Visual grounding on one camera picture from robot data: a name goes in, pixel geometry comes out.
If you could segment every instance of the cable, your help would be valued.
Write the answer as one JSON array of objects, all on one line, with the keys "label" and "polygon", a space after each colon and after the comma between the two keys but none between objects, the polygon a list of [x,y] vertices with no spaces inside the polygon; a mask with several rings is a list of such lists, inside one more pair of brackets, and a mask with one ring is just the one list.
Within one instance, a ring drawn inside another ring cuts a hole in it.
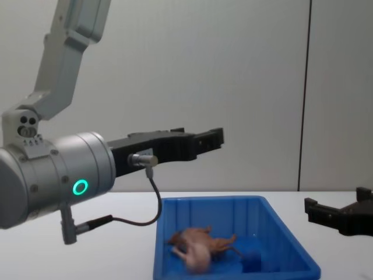
[{"label": "cable", "polygon": [[[152,157],[142,156],[142,157],[136,157],[136,159],[138,161],[140,161],[140,160],[142,160],[142,161],[148,160],[149,161],[150,159],[152,159]],[[108,216],[105,216],[105,217],[101,217],[101,218],[98,218],[98,219],[95,219],[95,220],[90,220],[88,222],[81,223],[81,224],[77,225],[76,226],[76,234],[81,235],[84,232],[91,231],[95,228],[98,228],[99,226],[106,225],[107,223],[110,223],[112,221],[128,223],[128,224],[133,225],[133,226],[149,226],[152,223],[155,223],[162,213],[162,198],[161,198],[161,195],[159,194],[159,190],[157,188],[157,185],[153,180],[153,166],[152,165],[146,165],[145,166],[145,173],[146,173],[146,177],[149,179],[149,181],[150,181],[150,183],[151,183],[151,185],[154,189],[154,192],[157,195],[157,199],[158,199],[157,215],[152,220],[142,223],[142,222],[134,222],[132,220],[126,220],[126,219],[122,219],[122,218],[116,218],[116,217],[113,217],[112,215],[108,215]]]},{"label": "cable", "polygon": [[126,220],[126,219],[122,219],[122,218],[115,218],[115,217],[112,219],[113,221],[128,223],[128,224],[134,225],[134,226],[149,226],[149,225],[151,225],[152,223],[155,223],[158,220],[159,216],[162,213],[162,199],[161,199],[161,195],[159,194],[159,190],[158,190],[154,180],[152,178],[149,178],[149,181],[152,184],[152,187],[153,187],[154,192],[156,193],[157,199],[158,199],[157,215],[151,221],[144,222],[144,223],[134,222],[134,221],[131,221],[131,220]]}]

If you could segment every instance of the green indicator light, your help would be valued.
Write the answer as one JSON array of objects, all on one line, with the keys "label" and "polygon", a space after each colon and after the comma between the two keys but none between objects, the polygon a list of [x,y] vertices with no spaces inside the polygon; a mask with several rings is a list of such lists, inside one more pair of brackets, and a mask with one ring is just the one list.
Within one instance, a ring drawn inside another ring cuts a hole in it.
[{"label": "green indicator light", "polygon": [[72,192],[75,195],[82,195],[88,190],[88,182],[84,179],[80,179],[75,182],[74,186],[72,187]]}]

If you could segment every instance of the cable connector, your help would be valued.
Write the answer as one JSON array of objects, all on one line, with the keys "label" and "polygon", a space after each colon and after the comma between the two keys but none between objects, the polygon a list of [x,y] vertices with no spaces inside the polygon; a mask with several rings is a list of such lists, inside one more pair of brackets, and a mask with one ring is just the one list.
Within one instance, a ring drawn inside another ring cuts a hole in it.
[{"label": "cable connector", "polygon": [[108,216],[101,217],[95,220],[90,220],[85,223],[81,223],[75,227],[76,234],[81,235],[82,233],[89,232],[90,230],[98,228],[99,226],[106,225],[107,223],[110,223],[112,221],[113,221],[112,215],[108,215]]},{"label": "cable connector", "polygon": [[146,167],[145,167],[145,174],[146,174],[146,177],[147,177],[149,180],[153,179],[153,176],[154,176],[153,168],[150,167],[150,166],[146,166]]},{"label": "cable connector", "polygon": [[136,167],[155,167],[158,164],[156,156],[138,155],[137,153],[129,155],[127,161],[130,166]]}]

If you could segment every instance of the gray cylindrical motor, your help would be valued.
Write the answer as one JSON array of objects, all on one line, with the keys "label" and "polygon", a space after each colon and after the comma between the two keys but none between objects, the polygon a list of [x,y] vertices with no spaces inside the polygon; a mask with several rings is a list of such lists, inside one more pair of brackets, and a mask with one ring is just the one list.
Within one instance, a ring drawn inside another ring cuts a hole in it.
[{"label": "gray cylindrical motor", "polygon": [[114,157],[99,134],[81,133],[45,144],[50,154],[35,159],[27,159],[11,145],[0,149],[0,228],[11,228],[113,187]]}]

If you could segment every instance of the brown toy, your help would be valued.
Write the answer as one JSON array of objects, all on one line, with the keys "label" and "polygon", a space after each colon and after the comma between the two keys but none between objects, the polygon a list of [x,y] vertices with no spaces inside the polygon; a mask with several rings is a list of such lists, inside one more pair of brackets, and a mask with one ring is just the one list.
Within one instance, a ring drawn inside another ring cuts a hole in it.
[{"label": "brown toy", "polygon": [[209,233],[211,232],[211,226],[207,228],[196,228],[190,227],[182,232],[175,233],[171,239],[168,241],[168,244],[176,246],[179,250],[185,251],[187,244],[185,239],[188,239],[195,243],[204,244],[210,251],[211,256],[217,257],[220,253],[232,250],[236,252],[240,257],[242,254],[234,247],[230,246],[236,240],[236,235],[232,235],[231,238],[212,238]]}]

